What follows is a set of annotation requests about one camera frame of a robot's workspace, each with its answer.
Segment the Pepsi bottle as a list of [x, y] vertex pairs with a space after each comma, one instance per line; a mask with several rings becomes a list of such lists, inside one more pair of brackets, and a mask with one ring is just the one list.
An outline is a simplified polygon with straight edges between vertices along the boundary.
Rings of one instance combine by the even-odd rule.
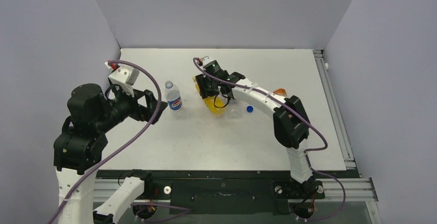
[[171, 110], [179, 110], [182, 107], [180, 90], [178, 86], [170, 80], [165, 82], [164, 95]]

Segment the blue Pepsi bottle cap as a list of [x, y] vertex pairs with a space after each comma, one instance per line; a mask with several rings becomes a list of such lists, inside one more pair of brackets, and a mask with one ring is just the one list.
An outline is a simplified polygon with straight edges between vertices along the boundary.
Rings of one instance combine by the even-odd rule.
[[254, 110], [252, 106], [247, 106], [246, 111], [251, 113]]

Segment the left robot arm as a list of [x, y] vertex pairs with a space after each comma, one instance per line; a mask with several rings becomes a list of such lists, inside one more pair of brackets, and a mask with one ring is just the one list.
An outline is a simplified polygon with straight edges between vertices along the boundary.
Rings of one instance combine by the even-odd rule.
[[106, 134], [127, 118], [155, 124], [167, 103], [149, 90], [127, 92], [121, 84], [103, 90], [87, 83], [75, 88], [67, 102], [70, 115], [54, 142], [54, 166], [59, 187], [59, 206], [52, 217], [58, 223], [117, 223], [137, 198], [154, 191], [150, 172], [133, 169], [120, 188], [95, 208], [94, 187], [100, 166], [107, 162], [103, 150]]

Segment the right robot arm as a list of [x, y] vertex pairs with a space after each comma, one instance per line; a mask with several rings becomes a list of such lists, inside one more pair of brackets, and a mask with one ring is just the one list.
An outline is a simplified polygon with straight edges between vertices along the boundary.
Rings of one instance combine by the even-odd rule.
[[193, 63], [201, 74], [195, 77], [202, 98], [224, 95], [248, 103], [260, 110], [273, 121], [276, 140], [287, 149], [291, 191], [298, 197], [311, 191], [312, 168], [308, 153], [323, 151], [328, 144], [325, 137], [309, 121], [301, 100], [284, 97], [269, 92], [244, 75], [223, 70], [216, 60], [207, 64], [202, 58], [193, 58]]

